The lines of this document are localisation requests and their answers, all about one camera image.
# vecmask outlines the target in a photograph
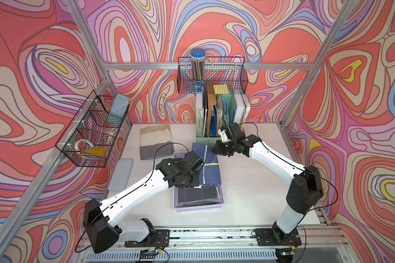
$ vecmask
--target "ventilation grille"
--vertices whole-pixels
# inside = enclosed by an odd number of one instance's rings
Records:
[[[205,249],[205,250],[166,250],[170,254],[170,262],[187,260],[275,260],[275,249]],[[100,254],[89,252],[87,262],[134,262],[139,260],[138,251],[107,250]],[[154,262],[165,262],[168,255],[164,252],[158,254]]]

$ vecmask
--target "wall-mounted basket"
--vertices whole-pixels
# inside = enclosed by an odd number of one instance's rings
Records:
[[[203,89],[209,94],[244,94],[247,88],[247,73],[244,57],[205,57]],[[179,57],[177,90],[179,93],[196,93],[190,57]]]
[[[94,100],[87,109],[82,120],[79,122],[79,125],[63,147],[58,146],[60,145],[60,136],[56,147],[76,166],[106,166],[121,125],[128,112],[127,107],[122,118],[111,115],[109,112],[112,101],[112,96],[97,96],[95,94]],[[88,153],[87,150],[91,147],[99,147],[101,151],[100,155]]]

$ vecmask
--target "beige cloth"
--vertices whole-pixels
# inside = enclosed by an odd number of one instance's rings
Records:
[[[167,124],[141,129],[139,151],[141,160],[148,160],[173,154],[170,126]]]

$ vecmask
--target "purple tray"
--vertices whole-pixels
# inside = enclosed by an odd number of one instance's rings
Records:
[[[208,204],[208,205],[199,205],[199,206],[187,206],[187,207],[182,207],[179,205],[177,201],[177,187],[173,187],[173,208],[175,211],[191,211],[191,210],[201,210],[201,209],[207,209],[207,208],[220,208],[225,204],[224,201],[224,193],[222,192],[222,187],[218,187],[219,194],[221,198],[219,199],[218,204]]]

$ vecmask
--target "colorful patterned wall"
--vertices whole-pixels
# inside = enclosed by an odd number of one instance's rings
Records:
[[[287,130],[359,260],[395,262],[395,1],[360,1]]]
[[[62,1],[0,1],[0,225],[100,81]],[[106,168],[62,161],[2,263],[69,261],[84,203],[103,198],[125,137],[123,126]]]
[[[100,81],[61,1],[0,1],[0,224]]]
[[[104,61],[177,62],[201,47],[250,62],[311,62],[340,0],[88,0],[80,6]],[[132,122],[194,122],[194,96],[176,92],[176,71],[110,72],[132,96]],[[280,121],[304,71],[248,71],[249,119]]]
[[[105,168],[76,167],[65,159],[47,184],[0,263],[71,262],[91,198],[103,199],[126,138],[122,126]]]
[[[177,71],[114,70],[110,72],[118,92],[129,96],[129,118],[135,123],[195,122],[195,96],[177,92]],[[255,83],[247,86],[252,109],[248,120],[279,122],[305,70],[259,70]]]

